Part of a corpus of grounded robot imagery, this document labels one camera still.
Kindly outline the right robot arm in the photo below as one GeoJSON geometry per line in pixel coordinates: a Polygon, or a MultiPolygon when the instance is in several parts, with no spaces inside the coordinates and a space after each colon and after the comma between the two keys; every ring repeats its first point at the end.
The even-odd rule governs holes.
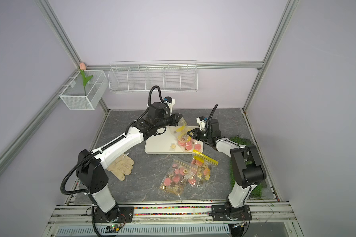
{"type": "Polygon", "coordinates": [[[227,155],[231,160],[235,184],[225,203],[212,206],[209,216],[214,221],[247,222],[252,220],[247,199],[266,179],[267,173],[255,145],[242,146],[221,135],[219,122],[213,119],[217,107],[214,106],[208,117],[198,117],[199,128],[188,131],[187,135],[227,155]]]}

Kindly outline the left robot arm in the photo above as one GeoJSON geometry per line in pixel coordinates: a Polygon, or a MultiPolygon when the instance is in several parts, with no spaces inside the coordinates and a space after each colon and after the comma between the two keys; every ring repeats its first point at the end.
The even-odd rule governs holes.
{"type": "Polygon", "coordinates": [[[130,148],[157,136],[159,129],[178,126],[183,116],[173,112],[174,104],[172,97],[162,97],[161,88],[153,86],[148,94],[146,110],[127,126],[124,133],[99,148],[79,153],[77,164],[61,182],[61,193],[84,193],[89,196],[93,205],[99,208],[105,221],[117,221],[121,213],[109,190],[106,169],[130,148]]]}

